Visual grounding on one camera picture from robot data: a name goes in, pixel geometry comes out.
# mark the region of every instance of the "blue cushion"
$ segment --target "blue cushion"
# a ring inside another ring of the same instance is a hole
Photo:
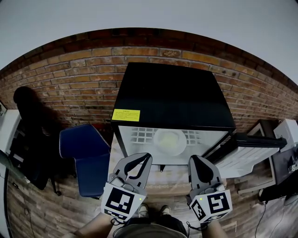
[[[92,125],[81,125],[60,132],[60,154],[74,158],[79,192],[83,197],[103,194],[108,180],[110,147]]]

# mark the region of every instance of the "black cable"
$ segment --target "black cable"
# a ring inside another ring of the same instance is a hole
[[[264,216],[264,214],[265,214],[265,212],[266,212],[266,204],[267,204],[267,202],[265,202],[265,204],[264,204],[264,206],[265,206],[264,212],[263,212],[262,217],[261,217],[261,219],[259,220],[259,223],[257,224],[257,227],[256,227],[255,238],[257,238],[257,228],[259,227],[259,225],[260,225],[260,223],[261,223],[261,220],[262,220],[262,218],[263,218],[263,216]]]
[[[271,236],[272,236],[272,234],[273,234],[275,228],[279,225],[279,223],[281,223],[281,221],[283,220],[283,218],[284,218],[284,212],[283,212],[283,215],[282,215],[280,221],[275,225],[275,227],[274,227],[273,231],[271,232],[271,235],[269,236],[269,238],[271,238]]]
[[[193,229],[193,230],[197,230],[197,231],[203,231],[203,230],[206,230],[207,227],[208,227],[208,224],[204,226],[204,228],[202,227],[193,227],[190,225],[189,221],[186,222],[187,226],[188,226],[188,234],[187,234],[187,238],[190,237],[190,230]]]
[[[115,226],[117,226],[117,225],[126,225],[126,222],[120,222],[120,221],[118,221],[116,218],[113,218],[112,220],[111,220],[111,224],[112,225],[115,225]],[[113,232],[113,237],[115,236],[115,234],[116,234],[116,232],[117,231],[119,231],[121,228],[123,228],[124,226],[122,226],[122,227],[119,227],[119,228],[117,228],[114,232]]]
[[[8,180],[7,180],[7,182],[11,183],[16,189],[19,189],[19,187],[18,187],[18,185],[17,185],[16,183],[11,182],[11,181],[8,181]],[[32,226],[32,220],[31,220],[31,213],[30,213],[30,210],[29,210],[29,208],[28,208],[28,206],[27,206],[27,204],[26,204],[26,200],[25,200],[25,198],[24,198],[24,193],[22,192],[22,190],[20,190],[20,192],[22,193],[22,197],[23,197],[23,199],[24,199],[24,205],[25,205],[25,207],[24,207],[24,214],[25,214],[26,216],[29,215],[29,221],[30,221],[31,231],[32,231],[32,234],[33,234],[33,238],[35,238],[35,234],[34,234],[33,226]]]
[[[25,208],[24,208],[24,214],[25,214],[26,216],[29,215],[30,226],[31,226],[32,234],[33,234],[33,237],[35,238],[35,234],[34,234],[33,227],[32,227],[32,221],[31,221],[31,213],[30,213],[28,207],[25,207]]]

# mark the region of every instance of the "white box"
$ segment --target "white box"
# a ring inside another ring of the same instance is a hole
[[[280,152],[290,150],[298,144],[298,125],[295,120],[285,119],[273,131],[276,138],[287,140],[287,145]]]

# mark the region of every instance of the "white wall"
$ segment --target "white wall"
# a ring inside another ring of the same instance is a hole
[[[53,40],[115,27],[165,28],[221,40],[298,83],[295,0],[3,0],[0,68]]]
[[[3,164],[0,164],[0,234],[4,238],[9,238],[7,221],[5,217],[5,207],[4,207],[5,171],[6,171],[6,167]]]

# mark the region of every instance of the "white bowl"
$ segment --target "white bowl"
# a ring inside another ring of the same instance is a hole
[[[153,137],[153,144],[159,151],[176,156],[181,154],[186,148],[186,137],[180,130],[158,129]]]

